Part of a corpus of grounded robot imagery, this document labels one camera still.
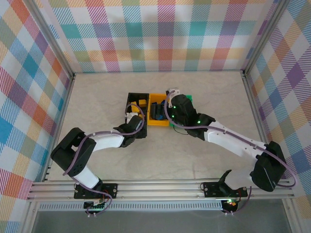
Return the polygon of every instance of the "small block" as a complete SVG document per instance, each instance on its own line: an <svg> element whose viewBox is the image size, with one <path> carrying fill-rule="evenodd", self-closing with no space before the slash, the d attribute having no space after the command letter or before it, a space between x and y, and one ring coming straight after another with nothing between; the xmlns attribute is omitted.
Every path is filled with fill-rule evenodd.
<svg viewBox="0 0 311 233"><path fill-rule="evenodd" d="M146 100L139 100L139 106L141 108L146 107L147 106L147 101Z"/></svg>
<svg viewBox="0 0 311 233"><path fill-rule="evenodd" d="M131 106L133 113L139 113L139 109L136 106Z"/></svg>

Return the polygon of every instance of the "yellow box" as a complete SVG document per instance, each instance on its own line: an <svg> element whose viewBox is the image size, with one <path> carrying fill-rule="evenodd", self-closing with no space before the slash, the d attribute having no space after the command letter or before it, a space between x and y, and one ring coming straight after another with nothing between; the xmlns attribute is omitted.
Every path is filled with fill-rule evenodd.
<svg viewBox="0 0 311 233"><path fill-rule="evenodd" d="M166 94L149 94L147 125L169 126L169 120L153 120L150 117L151 104L154 102L162 103L166 99Z"/></svg>
<svg viewBox="0 0 311 233"><path fill-rule="evenodd" d="M139 106L140 106L141 108L146 107L146 106L147 106L147 101L146 101L146 100L139 100Z"/></svg>

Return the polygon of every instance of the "vent grille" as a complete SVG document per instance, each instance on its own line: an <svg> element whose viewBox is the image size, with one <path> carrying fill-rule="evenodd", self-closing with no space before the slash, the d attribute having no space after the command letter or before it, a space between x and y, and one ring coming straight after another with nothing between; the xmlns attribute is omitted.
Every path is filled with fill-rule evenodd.
<svg viewBox="0 0 311 233"><path fill-rule="evenodd" d="M220 210L220 200L201 201L122 201L111 204L109 211L182 211ZM42 202L39 211L84 211L83 202Z"/></svg>

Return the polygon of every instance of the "orange box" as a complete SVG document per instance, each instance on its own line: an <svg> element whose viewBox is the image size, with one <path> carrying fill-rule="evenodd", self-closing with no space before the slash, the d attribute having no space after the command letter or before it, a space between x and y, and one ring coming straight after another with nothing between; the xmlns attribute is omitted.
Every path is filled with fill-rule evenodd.
<svg viewBox="0 0 311 233"><path fill-rule="evenodd" d="M166 94L149 94L147 125L169 126L169 120L153 120L150 117L151 104L154 102L162 103L166 99Z"/></svg>

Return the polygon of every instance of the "metal bar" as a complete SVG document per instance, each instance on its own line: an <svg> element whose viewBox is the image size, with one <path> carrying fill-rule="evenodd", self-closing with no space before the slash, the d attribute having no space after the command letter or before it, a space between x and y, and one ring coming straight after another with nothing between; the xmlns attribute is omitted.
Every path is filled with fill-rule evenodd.
<svg viewBox="0 0 311 233"><path fill-rule="evenodd" d="M226 200L223 197L205 198L200 189L202 182L218 179L185 179L185 180L125 180L105 181L118 183L118 196L114 201L149 201L149 200ZM29 201L81 201L74 196L75 182L44 182L34 183ZM253 199L283 199L293 198L291 189L277 187L274 192L265 192L257 187L253 188Z"/></svg>
<svg viewBox="0 0 311 233"><path fill-rule="evenodd" d="M261 120L261 117L260 117L260 114L259 114L259 110L258 110L258 107L257 107L256 102L255 102L255 96L254 96L253 92L251 91L251 87L249 85L249 82L247 80L246 75L243 74L242 71L241 71L241 77L242 77L242 81L243 81L243 84L244 84L244 87L245 87L245 91L246 91L246 94L247 94L247 98L248 98L249 104L251 106L251 110L252 110L252 113L253 113L253 116L254 116L254 120L255 120L256 127L257 127L257 130L258 130L258 133L259 133L259 137L260 137L262 142L268 143L269 142L268 141L268 137L267 137L266 132L264 130L263 122Z"/></svg>
<svg viewBox="0 0 311 233"><path fill-rule="evenodd" d="M27 202L23 218L18 228L18 233L29 233L33 231L35 218L40 207L39 202Z"/></svg>
<svg viewBox="0 0 311 233"><path fill-rule="evenodd" d="M268 25L264 32L262 33L262 37L260 38L260 41L256 48L254 49L248 64L245 68L245 73L249 74L253 66L255 65L256 61L258 60L263 48L265 47L266 43L270 39L271 34L273 33L275 27L277 26L277 23L279 22L280 18L282 17L286 7L288 6L290 0L281 0L279 1L276 10L274 11L271 19L268 22Z"/></svg>
<svg viewBox="0 0 311 233"><path fill-rule="evenodd" d="M306 226L302 223L299 210L296 206L296 200L284 199L284 209L287 215L288 222L291 226L292 232L303 233L308 232Z"/></svg>
<svg viewBox="0 0 311 233"><path fill-rule="evenodd" d="M41 202L38 211L85 211L83 201ZM222 210L221 200L193 201L124 201L112 203L108 211L191 211L191 210Z"/></svg>
<svg viewBox="0 0 311 233"><path fill-rule="evenodd" d="M24 0L25 5L27 6L29 12L31 15L34 17L36 23L39 26L40 31L46 38L48 44L54 51L58 61L60 64L63 66L63 68L66 69L67 73L73 78L74 77L74 72L65 58L61 48L59 47L58 43L56 42L52 32L50 31L50 28L48 24L46 23L44 17L42 16L40 9L38 8L37 4L33 0Z"/></svg>
<svg viewBox="0 0 311 233"><path fill-rule="evenodd" d="M72 89L73 89L74 82L75 82L75 78L73 78L70 81L68 92L66 94L65 104L63 106L62 113L61 113L61 116L60 116L60 119L59 119L59 122L58 122L58 127L56 129L56 133L55 133L55 136L53 138L52 146L51 146L51 148L49 150L49 154L48 155L51 154L52 150L58 144L58 139L59 139L59 136L60 136L63 124L64 124L64 119L65 119L66 111L67 111L67 108L68 108L68 105L69 105L69 100L70 100L70 97L71 97L71 94L72 94ZM50 156L48 156L48 158L47 158L47 160L45 162L44 168L43 168L42 176L41 176L41 181L42 182L44 182L45 177L47 175L47 171L49 169L49 166L51 166L51 165L52 165L52 159L50 158Z"/></svg>

